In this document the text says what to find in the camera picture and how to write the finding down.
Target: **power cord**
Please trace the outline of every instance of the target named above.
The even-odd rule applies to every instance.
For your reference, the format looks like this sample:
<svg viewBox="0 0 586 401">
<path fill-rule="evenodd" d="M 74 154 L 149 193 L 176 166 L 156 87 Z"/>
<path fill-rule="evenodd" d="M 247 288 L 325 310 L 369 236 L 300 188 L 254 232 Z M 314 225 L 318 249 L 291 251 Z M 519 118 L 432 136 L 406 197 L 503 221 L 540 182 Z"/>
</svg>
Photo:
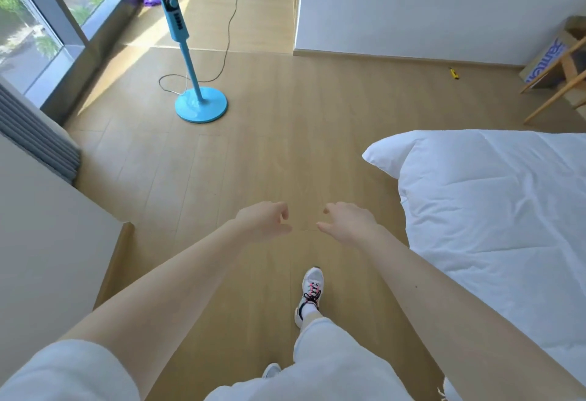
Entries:
<svg viewBox="0 0 586 401">
<path fill-rule="evenodd" d="M 224 52 L 224 61 L 222 62 L 222 69 L 220 69 L 220 72 L 216 75 L 216 77 L 214 77 L 211 80 L 204 80 L 204 81 L 199 81 L 199 83 L 210 83 L 212 81 L 217 80 L 218 78 L 220 78 L 220 75 L 222 75 L 222 72 L 224 72 L 224 68 L 226 67 L 226 57 L 228 56 L 228 50 L 230 49 L 230 25 L 232 23 L 232 20 L 234 19 L 234 17 L 236 16 L 236 12 L 238 11 L 238 0 L 236 0 L 236 2 L 234 3 L 234 13 L 232 13 L 232 16 L 230 17 L 230 20 L 228 21 L 228 45 L 226 46 L 226 51 Z M 163 89 L 164 91 L 168 92 L 168 93 L 175 93 L 177 95 L 183 95 L 183 93 L 185 93 L 187 91 L 187 81 L 189 80 L 189 77 L 187 76 L 188 72 L 185 72 L 185 75 L 181 75 L 181 74 L 166 74 L 163 75 L 161 78 L 159 78 L 159 86 L 161 87 L 161 89 Z M 167 77 L 181 77 L 185 79 L 185 91 L 183 93 L 178 93 L 176 91 L 172 91 L 171 89 L 165 89 L 163 87 L 163 85 L 161 84 L 161 80 Z"/>
</svg>

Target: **gray curtain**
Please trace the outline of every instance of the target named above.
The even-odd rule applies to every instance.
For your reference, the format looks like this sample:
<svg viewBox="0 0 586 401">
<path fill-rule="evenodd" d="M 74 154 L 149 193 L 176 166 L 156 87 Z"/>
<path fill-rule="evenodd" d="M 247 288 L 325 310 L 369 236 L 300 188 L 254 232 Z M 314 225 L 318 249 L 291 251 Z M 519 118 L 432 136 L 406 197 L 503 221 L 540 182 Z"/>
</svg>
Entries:
<svg viewBox="0 0 586 401">
<path fill-rule="evenodd" d="M 81 153 L 58 136 L 0 84 L 0 133 L 68 183 L 77 175 Z"/>
</svg>

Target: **hand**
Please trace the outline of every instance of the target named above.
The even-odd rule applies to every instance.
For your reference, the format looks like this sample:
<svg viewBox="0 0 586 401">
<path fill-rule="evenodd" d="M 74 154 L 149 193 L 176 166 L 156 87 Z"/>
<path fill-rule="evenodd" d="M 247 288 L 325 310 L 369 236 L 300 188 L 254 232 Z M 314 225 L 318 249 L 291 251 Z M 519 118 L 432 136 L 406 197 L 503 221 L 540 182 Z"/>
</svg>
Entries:
<svg viewBox="0 0 586 401">
<path fill-rule="evenodd" d="M 319 231 L 331 235 L 342 244 L 354 247 L 378 226 L 370 211 L 353 203 L 328 203 L 324 214 L 330 214 L 332 223 L 318 222 Z"/>
<path fill-rule="evenodd" d="M 289 234 L 291 225 L 281 223 L 289 219 L 289 208 L 285 202 L 260 202 L 242 208 L 236 215 L 238 223 L 251 242 L 263 242 L 283 234 Z"/>
</svg>

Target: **wooden chair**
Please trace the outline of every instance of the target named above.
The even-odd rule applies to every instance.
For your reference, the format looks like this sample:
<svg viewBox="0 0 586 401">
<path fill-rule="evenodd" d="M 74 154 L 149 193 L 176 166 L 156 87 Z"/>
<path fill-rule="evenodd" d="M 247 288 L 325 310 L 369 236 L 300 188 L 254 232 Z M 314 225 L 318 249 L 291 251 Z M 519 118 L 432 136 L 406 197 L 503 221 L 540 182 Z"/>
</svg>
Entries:
<svg viewBox="0 0 586 401">
<path fill-rule="evenodd" d="M 524 124 L 528 123 L 533 117 L 535 117 L 541 111 L 543 111 L 544 109 L 549 107 L 554 101 L 556 101 L 558 98 L 560 98 L 562 95 L 564 95 L 569 90 L 580 89 L 582 91 L 586 91 L 586 81 L 584 81 L 584 79 L 586 79 L 586 71 L 578 73 L 578 69 L 576 68 L 574 60 L 572 59 L 572 54 L 575 51 L 577 51 L 578 49 L 580 49 L 585 43 L 586 43 L 586 37 L 582 38 L 579 42 L 577 42 L 571 48 L 566 50 L 563 54 L 561 54 L 561 56 L 557 60 L 555 60 L 552 64 L 550 64 L 547 67 L 547 69 L 545 69 L 541 74 L 539 74 L 537 77 L 532 79 L 529 83 L 527 83 L 523 87 L 523 89 L 521 89 L 521 93 L 524 93 L 531 86 L 533 86 L 535 83 L 537 83 L 543 77 L 545 77 L 549 72 L 551 72 L 553 69 L 555 69 L 556 67 L 561 65 L 561 68 L 564 71 L 564 76 L 566 78 L 566 84 L 559 91 L 557 91 L 555 94 L 553 94 L 553 96 L 549 100 L 547 100 L 543 105 L 541 105 L 538 109 L 536 109 L 529 117 L 527 117 L 525 119 L 525 121 L 523 122 Z M 575 105 L 573 105 L 572 107 L 574 109 L 578 109 L 583 105 L 586 105 L 586 97 L 584 99 L 582 99 L 581 101 L 579 101 L 578 103 L 576 103 Z"/>
</svg>

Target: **bedding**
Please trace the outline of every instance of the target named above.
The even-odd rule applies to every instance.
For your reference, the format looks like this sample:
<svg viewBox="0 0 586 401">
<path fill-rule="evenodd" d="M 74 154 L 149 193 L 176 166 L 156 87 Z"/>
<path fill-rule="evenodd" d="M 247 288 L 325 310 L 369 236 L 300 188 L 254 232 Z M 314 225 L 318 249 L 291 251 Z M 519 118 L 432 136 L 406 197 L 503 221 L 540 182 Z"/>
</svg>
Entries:
<svg viewBox="0 0 586 401">
<path fill-rule="evenodd" d="M 586 134 L 416 130 L 363 158 L 399 180 L 410 248 L 586 385 Z"/>
</svg>

